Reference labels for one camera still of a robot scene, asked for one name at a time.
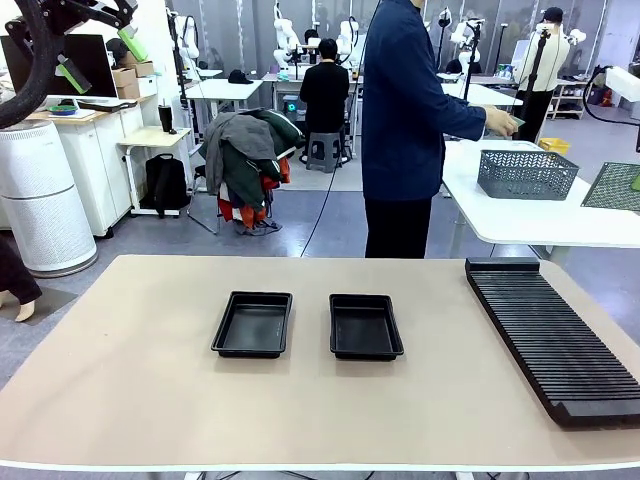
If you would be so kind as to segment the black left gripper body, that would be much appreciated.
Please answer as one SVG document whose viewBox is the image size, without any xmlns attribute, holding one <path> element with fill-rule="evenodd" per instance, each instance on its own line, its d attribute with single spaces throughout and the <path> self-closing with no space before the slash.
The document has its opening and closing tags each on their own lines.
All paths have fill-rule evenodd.
<svg viewBox="0 0 640 480">
<path fill-rule="evenodd" d="M 97 1 L 45 0 L 42 12 L 54 34 L 67 34 L 100 13 Z"/>
</svg>

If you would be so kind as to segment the person's right hand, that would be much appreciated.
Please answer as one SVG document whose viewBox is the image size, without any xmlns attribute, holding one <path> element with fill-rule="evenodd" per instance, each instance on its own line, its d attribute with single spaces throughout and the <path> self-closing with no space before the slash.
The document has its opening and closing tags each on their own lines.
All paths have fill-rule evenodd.
<svg viewBox="0 0 640 480">
<path fill-rule="evenodd" d="M 505 137 L 510 137 L 518 131 L 516 119 L 508 112 L 491 105 L 484 106 L 483 109 L 486 114 L 485 126 L 489 130 Z"/>
</svg>

